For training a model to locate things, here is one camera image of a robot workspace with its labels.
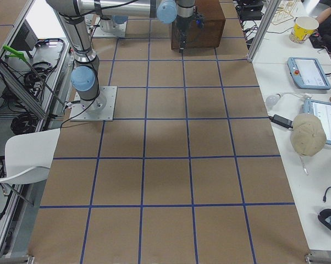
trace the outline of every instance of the yellow cup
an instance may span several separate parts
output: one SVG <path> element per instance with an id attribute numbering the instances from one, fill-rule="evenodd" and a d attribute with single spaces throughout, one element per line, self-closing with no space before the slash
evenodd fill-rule
<path id="1" fill-rule="evenodd" d="M 308 16 L 301 16 L 295 20 L 295 25 L 289 35 L 289 39 L 295 43 L 302 44 L 318 28 L 316 19 Z"/>

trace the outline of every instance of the green connector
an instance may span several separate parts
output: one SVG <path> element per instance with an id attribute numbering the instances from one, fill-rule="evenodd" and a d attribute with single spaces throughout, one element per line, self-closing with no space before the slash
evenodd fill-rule
<path id="1" fill-rule="evenodd" d="M 13 58 L 19 58 L 21 59 L 23 62 L 27 62 L 25 56 L 24 56 L 24 53 L 21 52 L 21 51 L 17 51 L 15 49 L 13 49 L 12 47 L 9 47 L 7 45 L 4 45 L 3 48 L 6 50 L 6 51 L 9 51 L 10 53 L 12 53 L 12 55 L 9 55 L 9 57 L 13 57 Z"/>

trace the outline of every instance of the white chair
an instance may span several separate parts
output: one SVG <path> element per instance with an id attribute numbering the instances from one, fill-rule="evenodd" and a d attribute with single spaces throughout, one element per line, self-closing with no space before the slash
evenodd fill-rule
<path id="1" fill-rule="evenodd" d="M 4 153 L 7 176 L 0 178 L 0 183 L 34 205 L 12 185 L 37 183 L 47 179 L 59 133 L 60 129 L 52 129 L 11 137 L 5 144 Z"/>

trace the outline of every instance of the tablet screen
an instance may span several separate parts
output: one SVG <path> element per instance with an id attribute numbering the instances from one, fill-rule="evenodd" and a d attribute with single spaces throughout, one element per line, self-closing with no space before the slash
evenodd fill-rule
<path id="1" fill-rule="evenodd" d="M 302 81 L 305 85 L 325 86 L 321 72 L 312 59 L 295 59 Z"/>
<path id="2" fill-rule="evenodd" d="M 322 122 L 327 140 L 331 141 L 331 105 L 312 102 L 313 114 Z"/>

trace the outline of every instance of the black plug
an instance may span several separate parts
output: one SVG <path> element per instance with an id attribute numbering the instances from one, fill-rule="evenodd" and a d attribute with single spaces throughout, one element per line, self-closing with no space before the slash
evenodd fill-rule
<path id="1" fill-rule="evenodd" d="M 275 114 L 274 116 L 270 116 L 269 120 L 272 123 L 276 123 L 277 125 L 280 125 L 283 128 L 293 128 L 293 121 L 286 119 L 284 117 L 281 117 L 280 115 Z"/>

